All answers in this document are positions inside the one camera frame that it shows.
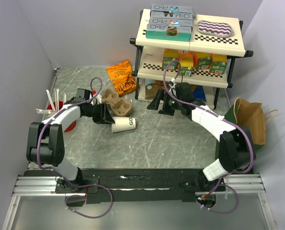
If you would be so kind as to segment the white plastic cup lid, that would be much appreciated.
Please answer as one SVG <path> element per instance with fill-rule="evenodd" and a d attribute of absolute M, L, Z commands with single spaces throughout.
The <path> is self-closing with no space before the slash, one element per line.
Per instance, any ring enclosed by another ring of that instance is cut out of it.
<path fill-rule="evenodd" d="M 94 95 L 96 95 L 97 92 L 93 90 L 90 94 L 90 98 L 92 98 Z M 102 103 L 102 96 L 101 94 L 98 94 L 91 102 L 92 105 L 97 105 Z"/>

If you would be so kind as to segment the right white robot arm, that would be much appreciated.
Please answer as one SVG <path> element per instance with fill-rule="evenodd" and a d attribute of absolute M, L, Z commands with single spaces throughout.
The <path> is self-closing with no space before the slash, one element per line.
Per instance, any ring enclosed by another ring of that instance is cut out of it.
<path fill-rule="evenodd" d="M 214 187 L 215 180 L 226 174 L 246 165 L 252 166 L 255 153 L 250 130 L 227 121 L 203 101 L 195 99 L 190 84 L 177 83 L 168 91 L 158 90 L 147 109 L 158 110 L 160 101 L 163 101 L 160 114 L 173 116 L 178 110 L 210 132 L 219 143 L 217 159 L 202 170 L 202 176 L 198 179 L 202 190 L 209 191 Z"/>

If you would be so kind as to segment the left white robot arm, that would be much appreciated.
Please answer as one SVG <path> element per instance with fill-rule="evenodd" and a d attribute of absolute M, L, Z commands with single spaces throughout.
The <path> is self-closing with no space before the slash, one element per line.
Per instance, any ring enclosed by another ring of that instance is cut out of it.
<path fill-rule="evenodd" d="M 68 103 L 49 119 L 31 123 L 27 140 L 27 160 L 36 163 L 42 170 L 56 173 L 67 181 L 67 188 L 74 193 L 83 189 L 84 181 L 81 169 L 65 157 L 63 133 L 82 116 L 91 117 L 96 124 L 114 123 L 105 103 Z"/>

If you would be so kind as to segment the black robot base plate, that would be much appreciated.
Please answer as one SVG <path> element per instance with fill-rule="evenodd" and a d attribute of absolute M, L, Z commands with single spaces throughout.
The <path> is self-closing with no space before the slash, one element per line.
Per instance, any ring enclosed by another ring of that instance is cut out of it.
<path fill-rule="evenodd" d="M 208 181 L 201 169 L 83 169 L 82 183 L 89 188 L 75 188 L 56 179 L 57 194 L 77 193 L 70 207 L 102 202 L 170 201 L 195 202 L 195 194 L 208 193 L 217 180 Z"/>

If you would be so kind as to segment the white paper coffee cup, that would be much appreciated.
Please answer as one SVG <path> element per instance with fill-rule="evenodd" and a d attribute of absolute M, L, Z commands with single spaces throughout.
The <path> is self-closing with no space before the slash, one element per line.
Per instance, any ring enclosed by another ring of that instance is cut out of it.
<path fill-rule="evenodd" d="M 113 117 L 114 124 L 111 124 L 113 133 L 129 131 L 136 128 L 136 119 L 133 117 Z"/>

